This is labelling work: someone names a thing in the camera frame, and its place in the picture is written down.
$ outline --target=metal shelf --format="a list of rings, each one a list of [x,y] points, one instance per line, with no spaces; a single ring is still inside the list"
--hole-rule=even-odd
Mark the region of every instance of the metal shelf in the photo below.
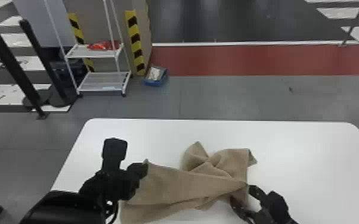
[[[76,44],[67,53],[67,58],[115,58],[118,57],[123,48],[123,44],[117,50],[91,50],[87,44]]]
[[[79,86],[80,91],[122,91],[131,77],[130,71],[88,72]]]

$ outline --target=red object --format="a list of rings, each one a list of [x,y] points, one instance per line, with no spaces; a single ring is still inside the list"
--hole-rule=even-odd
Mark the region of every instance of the red object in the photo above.
[[[120,47],[120,43],[118,41],[114,41],[115,49]],[[91,50],[99,50],[99,51],[106,51],[106,50],[114,50],[112,41],[102,41],[97,43],[92,43],[88,45],[88,48]]]
[[[170,76],[359,75],[359,45],[153,47]]]

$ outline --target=table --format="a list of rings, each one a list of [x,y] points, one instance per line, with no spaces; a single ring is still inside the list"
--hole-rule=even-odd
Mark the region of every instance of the table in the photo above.
[[[283,195],[297,222],[359,223],[359,129],[352,124],[92,119],[83,127],[52,189],[77,191],[100,169],[103,141],[111,137],[128,141],[122,168],[145,158],[179,167],[183,152],[195,141],[209,154],[250,148],[258,164],[249,169],[248,182]],[[245,224],[223,202],[208,211],[182,211],[155,223]]]

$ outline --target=gray floor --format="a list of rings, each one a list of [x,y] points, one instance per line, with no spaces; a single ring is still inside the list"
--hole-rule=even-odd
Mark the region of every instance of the gray floor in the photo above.
[[[17,223],[51,187],[83,124],[94,117],[346,121],[359,127],[359,76],[131,79],[128,96],[86,95],[67,114],[0,113],[0,223]]]

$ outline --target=towel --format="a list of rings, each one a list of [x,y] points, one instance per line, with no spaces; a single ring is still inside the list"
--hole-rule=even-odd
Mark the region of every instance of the towel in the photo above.
[[[186,150],[181,170],[148,161],[148,174],[135,196],[121,204],[121,222],[140,224],[185,209],[205,210],[230,195],[247,203],[247,168],[255,163],[247,148],[221,150],[209,157],[199,142]]]

